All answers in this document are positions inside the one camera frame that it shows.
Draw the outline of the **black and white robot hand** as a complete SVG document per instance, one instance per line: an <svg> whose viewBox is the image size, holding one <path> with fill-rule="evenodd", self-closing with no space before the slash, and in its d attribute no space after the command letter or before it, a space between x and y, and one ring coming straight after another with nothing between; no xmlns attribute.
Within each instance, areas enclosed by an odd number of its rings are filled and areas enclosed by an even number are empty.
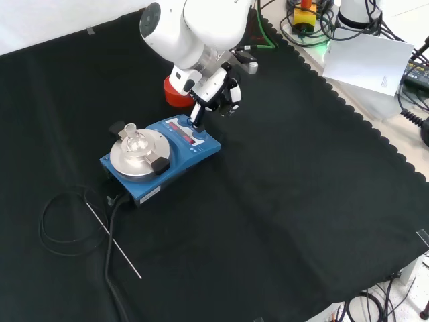
<svg viewBox="0 0 429 322"><path fill-rule="evenodd" d="M206 111L218 110L221 115L232 115L240 106L241 89L230 73L232 66L225 62L206 78L195 69L181 70L173 67L168 82L182 96L190 95L194 108L187 124L200 133L204 131L202 120Z"/></svg>

